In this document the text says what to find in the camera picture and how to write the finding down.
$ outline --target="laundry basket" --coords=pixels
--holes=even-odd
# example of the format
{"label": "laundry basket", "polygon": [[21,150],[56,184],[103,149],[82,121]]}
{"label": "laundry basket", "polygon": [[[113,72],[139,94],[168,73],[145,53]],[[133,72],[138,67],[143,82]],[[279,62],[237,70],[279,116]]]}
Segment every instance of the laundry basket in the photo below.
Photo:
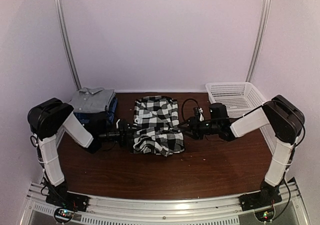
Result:
{"label": "laundry basket", "polygon": [[230,118],[237,118],[266,102],[250,82],[210,82],[205,85],[209,101],[226,106]]}

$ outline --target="brown wooden surface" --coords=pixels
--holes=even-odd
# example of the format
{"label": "brown wooden surface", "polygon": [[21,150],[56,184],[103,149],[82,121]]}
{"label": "brown wooden surface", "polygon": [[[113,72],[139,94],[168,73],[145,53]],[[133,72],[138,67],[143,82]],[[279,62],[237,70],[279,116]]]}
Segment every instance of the brown wooden surface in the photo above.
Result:
{"label": "brown wooden surface", "polygon": [[[132,122],[135,99],[154,94],[118,93],[116,115]],[[205,117],[210,117],[207,93],[162,95],[178,99],[179,110],[185,99],[194,98]],[[193,107],[192,101],[186,104],[186,118],[193,115]],[[189,199],[258,190],[272,157],[260,130],[232,142],[220,141],[215,135],[208,138],[210,141],[185,137],[184,152],[163,157],[130,154],[119,146],[102,151],[112,143],[89,154],[64,135],[58,153],[72,192],[126,199]]]}

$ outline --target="black and white plaid shirt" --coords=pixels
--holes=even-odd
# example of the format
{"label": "black and white plaid shirt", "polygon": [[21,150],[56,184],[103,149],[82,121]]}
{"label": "black and white plaid shirt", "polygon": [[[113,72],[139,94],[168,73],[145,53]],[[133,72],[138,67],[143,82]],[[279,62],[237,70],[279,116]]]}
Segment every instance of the black and white plaid shirt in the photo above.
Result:
{"label": "black and white plaid shirt", "polygon": [[134,138],[135,152],[167,157],[185,150],[183,134],[177,127],[177,100],[167,96],[146,96],[136,100],[134,122],[141,127]]}

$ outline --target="folded shirt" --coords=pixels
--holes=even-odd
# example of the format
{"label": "folded shirt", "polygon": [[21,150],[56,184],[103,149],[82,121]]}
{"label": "folded shirt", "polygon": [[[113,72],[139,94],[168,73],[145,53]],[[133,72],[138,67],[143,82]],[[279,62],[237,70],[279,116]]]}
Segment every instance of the folded shirt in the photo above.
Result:
{"label": "folded shirt", "polygon": [[69,104],[75,113],[95,114],[107,111],[115,95],[114,89],[83,87],[74,93]]}

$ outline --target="white wall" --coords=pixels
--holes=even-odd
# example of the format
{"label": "white wall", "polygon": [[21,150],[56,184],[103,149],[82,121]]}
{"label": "white wall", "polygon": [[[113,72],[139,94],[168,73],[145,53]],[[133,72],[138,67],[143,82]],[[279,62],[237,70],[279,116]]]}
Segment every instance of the white wall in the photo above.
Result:
{"label": "white wall", "polygon": [[282,94],[306,117],[306,138],[291,174],[301,189],[311,224],[320,207],[320,0],[272,0],[253,79],[269,99]]}
{"label": "white wall", "polygon": [[83,86],[204,91],[244,81],[262,0],[62,0]]}
{"label": "white wall", "polygon": [[76,89],[54,0],[0,0],[0,221],[16,224],[31,181],[41,175],[28,111]]}

